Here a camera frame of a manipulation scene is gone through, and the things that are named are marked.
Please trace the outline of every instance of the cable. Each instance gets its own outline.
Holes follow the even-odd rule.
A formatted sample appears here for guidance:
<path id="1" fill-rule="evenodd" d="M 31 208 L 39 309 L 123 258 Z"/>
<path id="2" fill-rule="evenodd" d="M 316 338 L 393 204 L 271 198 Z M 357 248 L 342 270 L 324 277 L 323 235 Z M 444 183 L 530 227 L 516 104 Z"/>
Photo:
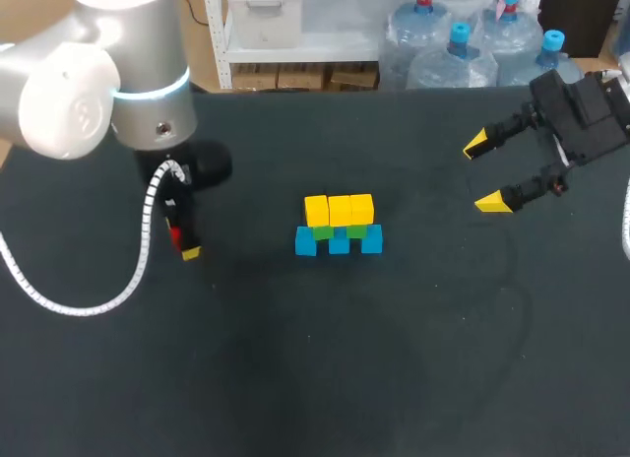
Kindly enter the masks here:
<path id="1" fill-rule="evenodd" d="M 188 9 L 190 9 L 190 17 L 193 18 L 193 21 L 195 21 L 200 26 L 209 27 L 210 25 L 207 22 L 203 22 L 197 19 L 197 17 L 195 16 L 195 11 L 193 10 L 193 4 L 190 2 L 190 0 L 185 1 L 188 3 Z"/>
<path id="2" fill-rule="evenodd" d="M 621 238 L 623 239 L 623 251 L 630 260 L 630 182 L 626 192 L 626 202 L 623 207 L 623 224 L 621 225 Z"/>
<path id="3" fill-rule="evenodd" d="M 168 172 L 172 172 L 182 183 L 185 181 L 186 177 L 184 175 L 184 171 L 181 169 L 181 166 L 177 162 L 171 160 L 162 163 L 157 168 L 154 176 L 151 178 L 151 181 L 149 182 L 149 188 L 147 189 L 147 196 L 145 197 L 145 205 L 143 209 L 140 255 L 138 257 L 138 264 L 136 265 L 136 271 L 134 272 L 131 281 L 121 294 L 119 294 L 111 301 L 106 302 L 101 306 L 95 307 L 69 307 L 51 301 L 47 297 L 40 294 L 31 285 L 31 283 L 29 283 L 29 280 L 25 278 L 24 274 L 20 270 L 20 267 L 16 263 L 15 258 L 13 258 L 7 242 L 5 242 L 4 240 L 2 232 L 0 232 L 0 254 L 2 254 L 2 258 L 7 264 L 9 272 L 11 272 L 11 275 L 13 275 L 13 278 L 18 283 L 20 288 L 22 288 L 22 290 L 24 290 L 24 292 L 40 306 L 45 307 L 49 311 L 66 316 L 97 316 L 99 314 L 111 311 L 112 309 L 118 307 L 120 304 L 125 302 L 129 298 L 129 296 L 133 294 L 138 285 L 140 285 L 140 282 L 145 275 L 145 270 L 147 269 L 147 262 L 149 260 L 149 249 L 151 246 L 151 214 L 154 210 L 154 202 L 156 200 L 156 193 L 158 192 L 159 185 L 161 184 L 164 175 Z"/>

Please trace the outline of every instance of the white bin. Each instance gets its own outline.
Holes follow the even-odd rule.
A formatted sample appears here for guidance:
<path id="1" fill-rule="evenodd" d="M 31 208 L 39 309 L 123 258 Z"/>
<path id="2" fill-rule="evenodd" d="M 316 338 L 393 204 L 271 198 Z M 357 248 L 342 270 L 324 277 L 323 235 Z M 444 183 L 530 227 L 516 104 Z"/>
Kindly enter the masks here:
<path id="1" fill-rule="evenodd" d="M 293 48 L 302 37 L 304 0 L 226 0 L 243 48 Z"/>

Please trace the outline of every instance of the black mat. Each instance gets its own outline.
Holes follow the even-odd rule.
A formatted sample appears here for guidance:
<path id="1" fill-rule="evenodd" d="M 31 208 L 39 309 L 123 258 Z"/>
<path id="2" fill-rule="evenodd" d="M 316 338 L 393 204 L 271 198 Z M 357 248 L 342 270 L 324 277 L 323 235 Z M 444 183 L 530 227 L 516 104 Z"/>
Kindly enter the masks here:
<path id="1" fill-rule="evenodd" d="M 202 261 L 156 220 L 128 303 L 71 319 L 0 269 L 0 455 L 618 456 L 630 451 L 630 152 L 562 199 L 483 217 L 533 174 L 534 137 L 462 147 L 523 91 L 197 99 L 235 175 L 200 197 Z M 382 257 L 296 258 L 308 194 L 374 194 Z M 143 186 L 110 141 L 57 163 L 14 151 L 0 229 L 68 305 L 117 294 Z"/>

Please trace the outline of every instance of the water bottle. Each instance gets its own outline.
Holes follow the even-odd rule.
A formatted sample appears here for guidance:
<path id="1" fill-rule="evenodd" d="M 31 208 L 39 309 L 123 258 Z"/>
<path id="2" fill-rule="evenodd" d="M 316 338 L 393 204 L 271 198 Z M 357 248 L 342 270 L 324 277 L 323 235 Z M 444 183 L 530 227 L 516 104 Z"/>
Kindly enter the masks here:
<path id="1" fill-rule="evenodd" d="M 564 53 L 564 33 L 549 31 L 544 35 L 542 50 L 520 55 L 518 59 L 499 67 L 499 86 L 527 86 L 531 80 L 550 70 L 557 70 L 565 83 L 582 79 L 582 71 Z"/>
<path id="2" fill-rule="evenodd" d="M 499 67 L 492 54 L 469 45 L 471 26 L 453 24 L 447 46 L 418 54 L 409 68 L 408 89 L 496 86 Z"/>
<path id="3" fill-rule="evenodd" d="M 481 44 L 489 49 L 501 64 L 519 53 L 538 51 L 542 44 L 542 28 L 536 16 L 520 12 L 520 0 L 504 0 L 505 10 L 497 20 L 496 9 L 482 13 L 479 26 Z"/>
<path id="4" fill-rule="evenodd" d="M 413 58 L 424 48 L 446 43 L 449 22 L 450 14 L 433 0 L 404 4 L 392 14 L 379 49 L 379 88 L 404 90 Z"/>

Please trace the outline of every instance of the toy block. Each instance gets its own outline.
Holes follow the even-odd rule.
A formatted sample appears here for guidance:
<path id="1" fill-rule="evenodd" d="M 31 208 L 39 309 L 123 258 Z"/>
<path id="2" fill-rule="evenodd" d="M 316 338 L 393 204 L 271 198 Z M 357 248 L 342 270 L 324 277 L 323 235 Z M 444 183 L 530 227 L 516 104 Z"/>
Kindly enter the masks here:
<path id="1" fill-rule="evenodd" d="M 190 250 L 184 250 L 181 252 L 181 256 L 184 262 L 190 262 L 198 258 L 201 255 L 201 247 L 191 248 Z"/>
<path id="2" fill-rule="evenodd" d="M 367 227 L 367 236 L 361 240 L 361 253 L 383 253 L 383 230 L 378 224 Z"/>
<path id="3" fill-rule="evenodd" d="M 365 238 L 367 236 L 367 226 L 348 226 L 346 235 L 347 238 Z"/>
<path id="4" fill-rule="evenodd" d="M 369 226 L 374 224 L 374 203 L 371 194 L 355 194 L 350 196 L 352 205 L 352 225 Z"/>
<path id="5" fill-rule="evenodd" d="M 326 196 L 309 196 L 304 198 L 306 224 L 310 228 L 321 228 L 329 224 L 328 198 Z"/>
<path id="6" fill-rule="evenodd" d="M 328 241 L 328 253 L 331 255 L 350 253 L 350 239 L 347 238 L 346 228 L 335 228 L 335 236 Z"/>
<path id="7" fill-rule="evenodd" d="M 295 234 L 295 255 L 302 257 L 317 256 L 317 242 L 313 238 L 313 231 L 310 228 L 297 228 Z"/>
<path id="8" fill-rule="evenodd" d="M 335 230 L 330 226 L 323 226 L 322 228 L 312 228 L 313 238 L 317 240 L 329 240 L 335 235 Z"/>
<path id="9" fill-rule="evenodd" d="M 331 213 L 331 227 L 342 228 L 352 225 L 352 204 L 349 196 L 331 196 L 328 198 Z"/>

